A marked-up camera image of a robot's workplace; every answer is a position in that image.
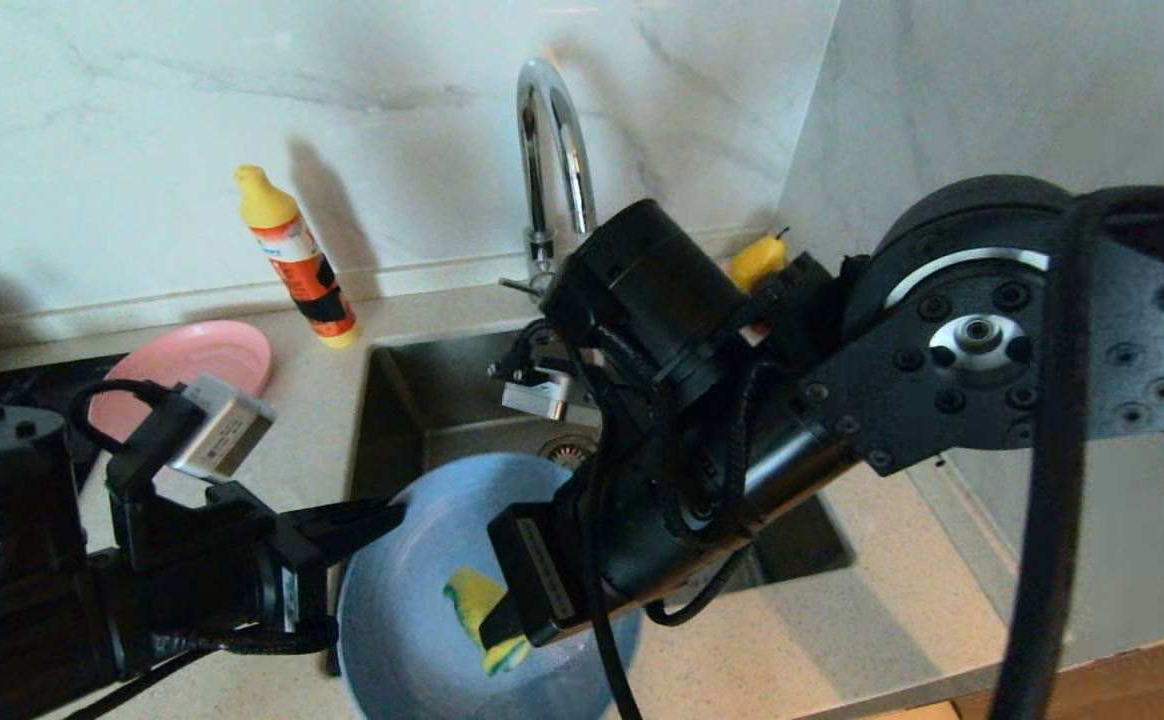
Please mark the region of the yellow fish-shaped sponge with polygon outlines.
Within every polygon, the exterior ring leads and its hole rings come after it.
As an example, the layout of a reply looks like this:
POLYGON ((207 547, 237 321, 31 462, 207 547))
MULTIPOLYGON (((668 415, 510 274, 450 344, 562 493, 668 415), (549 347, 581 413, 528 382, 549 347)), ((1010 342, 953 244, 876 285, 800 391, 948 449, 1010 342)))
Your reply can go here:
POLYGON ((442 594, 448 598, 450 606, 457 615, 457 623, 462 626, 471 644, 481 653, 483 673, 496 676, 499 673, 512 673, 530 653, 530 642, 523 634, 513 635, 498 644, 487 647, 483 644, 480 628, 481 623, 490 616, 496 603, 505 597, 505 591, 501 584, 489 575, 481 571, 459 566, 450 573, 448 582, 442 589, 442 594))

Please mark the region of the blue plastic plate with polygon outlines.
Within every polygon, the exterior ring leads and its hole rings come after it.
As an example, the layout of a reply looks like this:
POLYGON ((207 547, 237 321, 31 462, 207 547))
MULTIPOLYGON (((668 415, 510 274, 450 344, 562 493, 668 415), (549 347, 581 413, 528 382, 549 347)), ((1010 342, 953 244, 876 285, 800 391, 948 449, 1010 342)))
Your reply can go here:
POLYGON ((367 720, 602 720, 611 693, 591 632, 487 673, 448 591, 459 569, 506 583, 487 523, 510 502, 551 500, 569 471, 530 454, 480 454, 395 497, 398 528, 352 557, 338 601, 341 676, 367 720))

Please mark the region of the pink plastic plate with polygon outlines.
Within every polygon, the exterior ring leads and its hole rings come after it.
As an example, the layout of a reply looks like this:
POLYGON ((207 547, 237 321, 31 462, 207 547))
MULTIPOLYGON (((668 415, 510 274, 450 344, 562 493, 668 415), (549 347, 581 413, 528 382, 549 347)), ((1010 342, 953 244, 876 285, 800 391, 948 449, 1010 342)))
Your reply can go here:
MULTIPOLYGON (((161 386, 196 382, 198 375, 217 378, 261 397, 270 382, 272 348, 253 325, 215 320, 184 325, 140 345, 107 375, 108 382, 154 382, 161 386)), ((151 414, 151 407, 125 391, 94 395, 88 401, 90 425, 125 442, 151 414)))

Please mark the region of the orange detergent bottle yellow cap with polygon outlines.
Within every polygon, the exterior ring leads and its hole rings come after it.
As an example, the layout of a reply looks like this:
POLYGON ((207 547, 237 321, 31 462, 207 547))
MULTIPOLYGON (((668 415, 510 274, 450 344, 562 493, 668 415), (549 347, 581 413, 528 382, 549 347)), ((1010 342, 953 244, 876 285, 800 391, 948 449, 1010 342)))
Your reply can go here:
POLYGON ((353 345, 361 333, 357 315, 298 201, 257 165, 240 165, 233 178, 240 219, 308 328, 322 345, 353 345))

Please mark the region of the chrome gooseneck faucet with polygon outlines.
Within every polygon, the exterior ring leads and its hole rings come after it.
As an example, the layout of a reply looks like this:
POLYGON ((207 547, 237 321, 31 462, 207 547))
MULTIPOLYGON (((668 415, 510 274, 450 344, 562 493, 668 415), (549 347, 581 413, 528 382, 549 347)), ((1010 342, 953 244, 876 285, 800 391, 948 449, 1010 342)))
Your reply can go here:
POLYGON ((546 147, 555 152, 574 237, 591 236, 599 227, 599 211, 576 105, 559 69, 545 56, 533 56, 519 69, 514 120, 528 209, 528 222, 521 233, 527 278, 524 281, 501 278, 499 284, 537 302, 546 295, 556 275, 556 231, 547 218, 546 147))

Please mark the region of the stainless steel sink basin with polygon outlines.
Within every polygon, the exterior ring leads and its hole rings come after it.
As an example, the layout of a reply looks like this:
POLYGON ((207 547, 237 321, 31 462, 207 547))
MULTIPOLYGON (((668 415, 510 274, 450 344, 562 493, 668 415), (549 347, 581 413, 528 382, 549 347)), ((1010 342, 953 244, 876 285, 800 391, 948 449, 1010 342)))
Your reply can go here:
MULTIPOLYGON (((391 498, 426 471, 469 455, 538 455, 549 439, 569 434, 599 442, 599 427, 503 406, 503 383, 489 378, 487 365, 513 337, 514 332, 471 332, 371 345, 346 496, 391 498)), ((853 562, 856 550, 815 496, 757 536, 723 592, 815 577, 853 562)))

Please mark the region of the round metal drain strainer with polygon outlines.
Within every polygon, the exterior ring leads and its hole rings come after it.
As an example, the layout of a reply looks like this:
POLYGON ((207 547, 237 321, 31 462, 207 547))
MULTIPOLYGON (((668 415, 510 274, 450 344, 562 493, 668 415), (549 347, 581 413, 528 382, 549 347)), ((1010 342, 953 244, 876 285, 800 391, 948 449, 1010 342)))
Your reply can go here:
POLYGON ((569 436, 558 436, 549 439, 538 450, 538 455, 555 462, 556 465, 576 471, 597 451, 596 439, 581 436, 581 434, 569 434, 569 436))

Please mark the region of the black glass cooktop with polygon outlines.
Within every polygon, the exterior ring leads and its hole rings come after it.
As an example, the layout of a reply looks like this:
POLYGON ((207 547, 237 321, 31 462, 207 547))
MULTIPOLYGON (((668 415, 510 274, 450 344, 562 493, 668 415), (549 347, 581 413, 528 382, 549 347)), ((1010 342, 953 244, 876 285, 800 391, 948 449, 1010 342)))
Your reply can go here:
POLYGON ((122 359, 115 354, 0 372, 0 405, 40 407, 68 419, 74 393, 102 382, 122 359))

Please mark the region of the yellow pear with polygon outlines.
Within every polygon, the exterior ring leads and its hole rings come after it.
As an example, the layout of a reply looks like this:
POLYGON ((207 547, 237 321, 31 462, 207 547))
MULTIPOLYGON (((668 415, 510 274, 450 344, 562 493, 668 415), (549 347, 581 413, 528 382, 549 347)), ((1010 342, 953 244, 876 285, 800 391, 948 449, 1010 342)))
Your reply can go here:
POLYGON ((787 264, 786 241, 779 234, 765 234, 729 261, 728 275, 739 290, 752 293, 771 275, 782 272, 787 264))

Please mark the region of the wooden cabinet panel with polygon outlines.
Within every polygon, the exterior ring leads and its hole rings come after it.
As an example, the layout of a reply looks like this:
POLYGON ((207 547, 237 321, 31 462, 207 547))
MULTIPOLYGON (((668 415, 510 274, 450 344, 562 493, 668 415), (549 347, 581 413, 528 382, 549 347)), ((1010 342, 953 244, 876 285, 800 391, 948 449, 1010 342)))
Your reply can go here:
POLYGON ((1164 720, 1164 641, 1057 675, 1045 720, 1164 720))

